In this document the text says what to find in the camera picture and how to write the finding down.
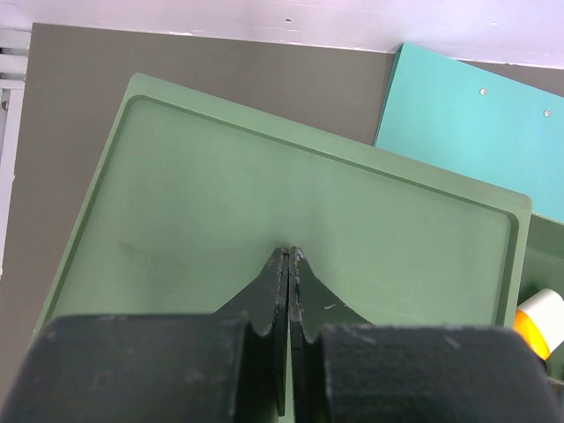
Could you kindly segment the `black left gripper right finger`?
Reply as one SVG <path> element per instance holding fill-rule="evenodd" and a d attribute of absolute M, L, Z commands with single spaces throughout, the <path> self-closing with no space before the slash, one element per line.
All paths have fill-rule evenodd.
<path fill-rule="evenodd" d="M 298 422 L 560 422 L 537 356 L 496 326 L 375 325 L 289 258 Z"/>

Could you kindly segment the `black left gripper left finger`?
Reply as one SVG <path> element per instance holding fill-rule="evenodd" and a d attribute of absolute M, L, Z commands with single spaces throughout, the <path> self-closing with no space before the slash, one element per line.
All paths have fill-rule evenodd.
<path fill-rule="evenodd" d="M 289 252 L 210 314 L 68 315 L 37 335 L 4 422 L 275 422 L 286 409 Z"/>

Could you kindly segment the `three-tier drawer organizer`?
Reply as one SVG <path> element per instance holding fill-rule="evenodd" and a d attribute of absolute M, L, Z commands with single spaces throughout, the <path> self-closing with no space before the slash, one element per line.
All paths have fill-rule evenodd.
<path fill-rule="evenodd" d="M 213 313 L 277 248 L 372 324 L 509 329 L 530 215 L 515 192 L 136 75 L 41 330 Z"/>

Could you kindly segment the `orange cream tube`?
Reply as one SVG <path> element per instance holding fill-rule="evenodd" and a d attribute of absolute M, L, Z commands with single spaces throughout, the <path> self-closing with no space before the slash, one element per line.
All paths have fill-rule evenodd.
<path fill-rule="evenodd" d="M 547 288 L 535 293 L 517 307 L 514 329 L 547 360 L 563 343 L 563 298 Z"/>

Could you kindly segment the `green top drawer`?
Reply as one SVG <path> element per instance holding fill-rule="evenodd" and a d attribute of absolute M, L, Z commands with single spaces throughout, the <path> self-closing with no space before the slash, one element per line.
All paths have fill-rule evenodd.
<path fill-rule="evenodd" d="M 531 216 L 518 305 L 543 289 L 552 289 L 563 298 L 563 225 Z M 563 343 L 541 365 L 559 403 L 563 402 Z"/>

